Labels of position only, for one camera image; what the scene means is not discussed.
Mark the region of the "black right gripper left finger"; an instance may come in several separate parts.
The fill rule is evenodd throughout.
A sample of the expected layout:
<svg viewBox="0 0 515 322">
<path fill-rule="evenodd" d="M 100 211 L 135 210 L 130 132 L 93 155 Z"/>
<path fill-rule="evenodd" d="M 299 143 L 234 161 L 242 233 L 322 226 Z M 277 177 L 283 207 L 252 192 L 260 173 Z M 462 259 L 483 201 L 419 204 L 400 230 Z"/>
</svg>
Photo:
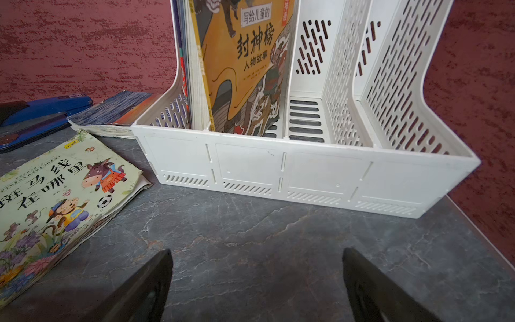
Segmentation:
<svg viewBox="0 0 515 322">
<path fill-rule="evenodd" d="M 169 249 L 153 256 L 83 321 L 160 321 L 172 281 Z"/>
</svg>

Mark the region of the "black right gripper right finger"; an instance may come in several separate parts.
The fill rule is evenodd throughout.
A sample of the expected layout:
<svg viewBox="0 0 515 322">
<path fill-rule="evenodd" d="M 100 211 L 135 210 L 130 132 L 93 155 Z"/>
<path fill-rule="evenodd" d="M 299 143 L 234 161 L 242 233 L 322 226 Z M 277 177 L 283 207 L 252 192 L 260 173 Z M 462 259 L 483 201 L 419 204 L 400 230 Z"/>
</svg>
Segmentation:
<svg viewBox="0 0 515 322">
<path fill-rule="evenodd" d="M 440 321 L 356 249 L 344 249 L 342 262 L 356 321 Z"/>
</svg>

